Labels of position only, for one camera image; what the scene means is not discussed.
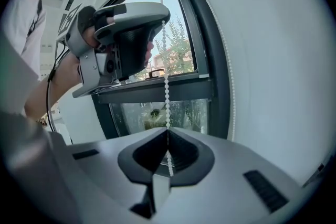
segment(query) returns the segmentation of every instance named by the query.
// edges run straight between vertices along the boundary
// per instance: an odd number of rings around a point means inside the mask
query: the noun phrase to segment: gray machine
[[[74,96],[95,93],[142,70],[147,42],[169,16],[159,3],[82,9],[60,37],[80,59],[83,87]],[[95,49],[81,37],[92,25],[102,44]],[[197,132],[154,128],[67,146],[60,134],[47,133],[22,116],[0,116],[7,169],[36,207],[62,223],[251,223],[300,191],[250,149]],[[162,162],[167,150],[174,175],[161,176],[167,184],[157,188],[158,169],[168,171]],[[158,193],[166,193],[160,204]]]

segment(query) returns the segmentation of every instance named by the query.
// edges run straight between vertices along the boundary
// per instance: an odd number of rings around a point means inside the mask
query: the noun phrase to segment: black slot
[[[259,171],[249,171],[243,176],[271,213],[288,203],[288,200]]]
[[[83,158],[94,156],[96,154],[99,154],[99,152],[96,151],[96,150],[89,150],[89,151],[73,153],[72,156],[73,156],[74,159],[83,159]]]

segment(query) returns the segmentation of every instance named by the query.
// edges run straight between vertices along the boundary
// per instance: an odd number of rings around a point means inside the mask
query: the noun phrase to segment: window glass
[[[155,127],[165,127],[165,103],[111,104],[120,135],[134,134]],[[207,134],[208,100],[170,102],[171,126]]]
[[[160,0],[126,0],[124,3],[129,2],[160,2]],[[152,50],[152,57],[149,60],[147,68],[130,77],[127,83],[144,80],[149,77],[149,72],[163,69],[163,61],[167,62],[169,75],[194,71],[190,41],[179,0],[163,0],[163,4],[171,13],[171,19],[166,26],[166,52],[164,52],[162,46],[161,31],[153,41],[154,49]],[[163,71],[153,73],[154,77],[161,77],[163,75]]]

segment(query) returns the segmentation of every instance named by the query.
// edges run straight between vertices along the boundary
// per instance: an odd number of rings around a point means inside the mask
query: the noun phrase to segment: person
[[[5,36],[15,48],[21,58],[39,74],[40,43],[46,24],[46,11],[41,0],[11,0],[3,14],[1,28]],[[94,27],[86,29],[83,34],[85,41],[93,46],[98,46],[94,39]],[[151,57],[153,44],[148,44],[145,63]],[[79,61],[69,53],[56,70],[51,84],[50,103],[54,105],[69,89],[81,82],[78,73]],[[46,113],[47,79],[40,81],[31,92],[24,107],[27,117],[38,121]]]

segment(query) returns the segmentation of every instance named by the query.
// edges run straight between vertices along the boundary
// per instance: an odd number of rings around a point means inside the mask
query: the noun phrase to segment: white shirt
[[[34,31],[29,29],[37,14],[39,0],[10,0],[2,17],[1,28],[17,53],[36,73],[40,74],[40,44],[46,26],[46,11],[42,8]]]

